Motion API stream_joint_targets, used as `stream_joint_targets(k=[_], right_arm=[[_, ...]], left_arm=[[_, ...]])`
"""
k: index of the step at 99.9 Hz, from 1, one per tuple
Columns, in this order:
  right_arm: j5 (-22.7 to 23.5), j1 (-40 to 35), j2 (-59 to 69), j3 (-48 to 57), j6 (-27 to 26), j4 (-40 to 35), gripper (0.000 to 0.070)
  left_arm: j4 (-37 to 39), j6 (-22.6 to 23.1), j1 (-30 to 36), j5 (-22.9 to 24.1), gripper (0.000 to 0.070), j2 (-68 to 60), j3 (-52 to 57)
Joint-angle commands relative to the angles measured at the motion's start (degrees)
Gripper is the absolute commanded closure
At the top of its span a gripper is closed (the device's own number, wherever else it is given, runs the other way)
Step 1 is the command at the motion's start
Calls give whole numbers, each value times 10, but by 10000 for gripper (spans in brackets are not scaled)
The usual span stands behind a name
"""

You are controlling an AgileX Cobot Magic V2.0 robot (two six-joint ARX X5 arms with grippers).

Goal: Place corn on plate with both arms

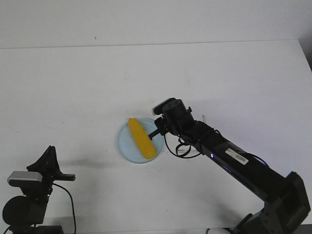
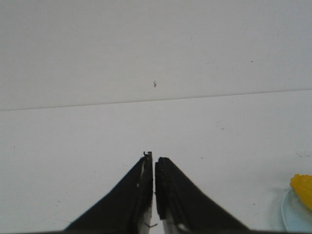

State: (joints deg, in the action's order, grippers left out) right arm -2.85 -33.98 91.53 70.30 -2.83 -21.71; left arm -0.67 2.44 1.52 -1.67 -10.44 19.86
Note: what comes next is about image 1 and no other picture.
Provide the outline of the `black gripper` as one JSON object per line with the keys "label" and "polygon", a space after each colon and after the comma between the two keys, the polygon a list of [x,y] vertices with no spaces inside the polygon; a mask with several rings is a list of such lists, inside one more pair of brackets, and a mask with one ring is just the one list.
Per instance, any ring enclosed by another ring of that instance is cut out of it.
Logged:
{"label": "black gripper", "polygon": [[66,190],[63,186],[57,185],[55,181],[75,181],[75,174],[63,174],[60,170],[59,163],[57,160],[57,153],[55,146],[49,146],[42,156],[33,164],[26,167],[29,172],[43,172],[46,170],[48,163],[51,158],[51,167],[53,172],[57,175],[47,175],[43,177],[43,183],[48,193],[53,191],[53,185],[61,189]]}
{"label": "black gripper", "polygon": [[155,125],[157,130],[151,132],[148,134],[148,137],[150,140],[158,139],[159,134],[162,136],[166,135],[170,132],[170,125],[168,124],[168,121],[165,117],[159,117],[155,120]]}

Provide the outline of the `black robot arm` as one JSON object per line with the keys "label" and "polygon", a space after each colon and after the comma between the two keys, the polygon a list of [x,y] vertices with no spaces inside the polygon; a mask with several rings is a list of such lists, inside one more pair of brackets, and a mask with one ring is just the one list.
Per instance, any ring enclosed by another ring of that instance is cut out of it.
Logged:
{"label": "black robot arm", "polygon": [[181,145],[193,146],[223,168],[264,202],[255,214],[248,214],[225,234],[293,234],[311,208],[303,179],[296,172],[283,177],[257,156],[250,154],[206,123],[194,120],[191,108],[180,99],[169,98],[152,109],[156,130],[153,138],[170,133]]}
{"label": "black robot arm", "polygon": [[22,195],[11,198],[2,210],[2,219],[9,225],[4,231],[13,234],[62,234],[60,225],[43,226],[43,221],[52,194],[53,186],[63,189],[70,198],[74,231],[77,232],[73,197],[70,192],[55,181],[74,181],[74,174],[61,172],[55,146],[48,146],[42,156],[26,171],[13,171],[7,182],[12,187],[20,188]]}

